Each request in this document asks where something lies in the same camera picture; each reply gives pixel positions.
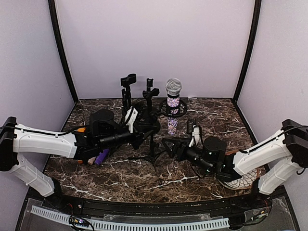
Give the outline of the black stand of beige microphone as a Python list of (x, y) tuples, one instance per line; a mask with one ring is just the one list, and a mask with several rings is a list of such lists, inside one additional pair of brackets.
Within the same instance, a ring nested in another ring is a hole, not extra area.
[(146, 90), (144, 90), (142, 92), (142, 95), (144, 97), (144, 99), (147, 102), (147, 113), (148, 116), (151, 115), (152, 111), (153, 111), (153, 104), (152, 104), (152, 98), (155, 96), (158, 96), (160, 93), (160, 90), (158, 88), (153, 88), (153, 79), (152, 78), (148, 78), (146, 79)]

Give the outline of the black stand of purple microphone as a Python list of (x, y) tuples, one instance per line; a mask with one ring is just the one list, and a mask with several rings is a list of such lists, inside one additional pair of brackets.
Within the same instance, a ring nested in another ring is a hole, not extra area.
[(160, 90), (153, 88), (152, 90), (144, 90), (142, 95), (146, 100), (146, 106), (142, 108), (142, 122), (148, 132), (156, 134), (160, 130), (160, 123), (158, 121), (159, 110), (153, 106), (152, 98), (158, 96)]

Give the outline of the black tripod mic stand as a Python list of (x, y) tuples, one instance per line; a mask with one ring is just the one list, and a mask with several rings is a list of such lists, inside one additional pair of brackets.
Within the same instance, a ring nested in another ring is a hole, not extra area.
[[(176, 108), (179, 108), (179, 112), (177, 114), (173, 114), (173, 115), (170, 114), (169, 113), (169, 107), (167, 105), (167, 98), (166, 98), (165, 100), (161, 101), (161, 103), (159, 104), (159, 107), (157, 108), (159, 110), (158, 117), (163, 115), (163, 116), (166, 116), (167, 118), (168, 117), (174, 117), (174, 118), (177, 119), (181, 116), (184, 116), (187, 113), (187, 104), (182, 99), (180, 99), (180, 105), (178, 107), (175, 107), (175, 109)], [(151, 135), (149, 137), (151, 138), (149, 154), (144, 155), (144, 156), (129, 157), (128, 160), (134, 160), (134, 161), (135, 160), (145, 160), (145, 161), (148, 161), (153, 165), (154, 170), (155, 170), (155, 174), (158, 175), (155, 162), (156, 162), (157, 158), (162, 153), (164, 153), (166, 150), (162, 150), (162, 151), (156, 153), (155, 150), (156, 150), (156, 148), (159, 147), (159, 143), (154, 141), (154, 135)]]

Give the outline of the glitter silver microphone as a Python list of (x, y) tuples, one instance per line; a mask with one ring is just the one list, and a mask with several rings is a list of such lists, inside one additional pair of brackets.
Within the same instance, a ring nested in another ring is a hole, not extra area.
[[(180, 91), (182, 89), (182, 85), (179, 79), (170, 78), (166, 82), (166, 91), (167, 91), (167, 105), (169, 107), (170, 114), (177, 114), (179, 112), (178, 107), (180, 105)], [(178, 121), (174, 117), (167, 118), (168, 125), (168, 133), (170, 135), (175, 135), (177, 131)]]

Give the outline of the beige pink microphone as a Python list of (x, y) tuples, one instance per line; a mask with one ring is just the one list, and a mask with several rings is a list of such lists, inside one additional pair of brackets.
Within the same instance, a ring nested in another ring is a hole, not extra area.
[(90, 159), (88, 160), (88, 164), (89, 164), (89, 165), (93, 165), (93, 163), (95, 162), (95, 160), (96, 160), (96, 157), (90, 158)]

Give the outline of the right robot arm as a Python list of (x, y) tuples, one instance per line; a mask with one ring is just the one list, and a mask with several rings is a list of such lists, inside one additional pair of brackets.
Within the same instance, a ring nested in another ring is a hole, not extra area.
[(300, 175), (308, 167), (308, 127), (290, 119), (261, 143), (233, 152), (227, 152), (226, 142), (217, 137), (203, 140), (195, 120), (188, 121), (187, 132), (187, 138), (162, 139), (170, 158), (189, 161), (228, 189), (252, 188), (245, 199), (250, 209), (257, 208), (264, 195), (272, 194), (293, 174)]

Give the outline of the purple microphone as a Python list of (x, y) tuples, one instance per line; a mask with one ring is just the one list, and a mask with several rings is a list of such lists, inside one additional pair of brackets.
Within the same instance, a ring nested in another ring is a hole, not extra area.
[(104, 149), (102, 152), (99, 153), (99, 155), (96, 157), (94, 163), (96, 165), (100, 165), (104, 160), (105, 158), (109, 155), (110, 153), (110, 150), (109, 149)]

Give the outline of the orange microphone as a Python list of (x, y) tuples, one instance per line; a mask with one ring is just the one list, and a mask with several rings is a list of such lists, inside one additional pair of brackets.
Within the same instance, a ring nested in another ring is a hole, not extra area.
[[(78, 129), (77, 129), (78, 132), (84, 132), (85, 130), (86, 130), (85, 127), (83, 127), (83, 128), (78, 128)], [(80, 159), (79, 159), (77, 162), (78, 162), (78, 164), (80, 164), (80, 165), (85, 163), (85, 161), (80, 160)]]

